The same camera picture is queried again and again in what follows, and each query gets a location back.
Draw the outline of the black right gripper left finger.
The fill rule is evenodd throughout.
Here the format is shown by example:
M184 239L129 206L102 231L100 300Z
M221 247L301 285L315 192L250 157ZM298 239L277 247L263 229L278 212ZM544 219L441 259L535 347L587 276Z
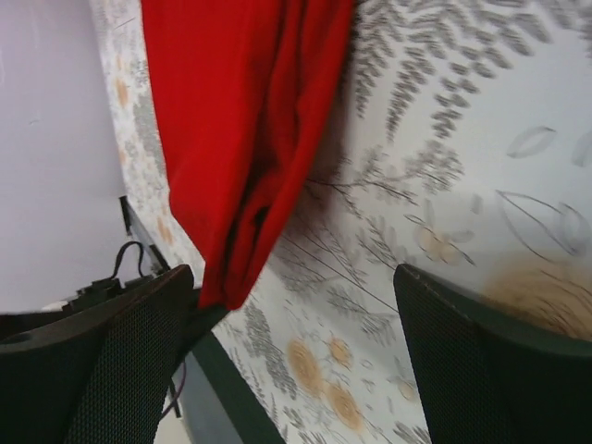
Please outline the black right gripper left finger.
M180 265L75 314L2 314L2 442L153 442L192 287Z

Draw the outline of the red t shirt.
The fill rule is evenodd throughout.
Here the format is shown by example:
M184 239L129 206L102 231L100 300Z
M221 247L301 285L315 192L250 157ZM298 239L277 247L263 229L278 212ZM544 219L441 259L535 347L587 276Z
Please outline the red t shirt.
M351 1L144 1L173 217L204 261L199 304L240 308L330 115Z

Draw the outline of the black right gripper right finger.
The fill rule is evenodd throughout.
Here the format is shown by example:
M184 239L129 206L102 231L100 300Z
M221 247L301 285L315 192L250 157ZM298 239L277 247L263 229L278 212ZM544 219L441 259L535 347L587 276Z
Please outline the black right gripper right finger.
M411 265L397 266L393 289L432 442L590 442L590 342Z

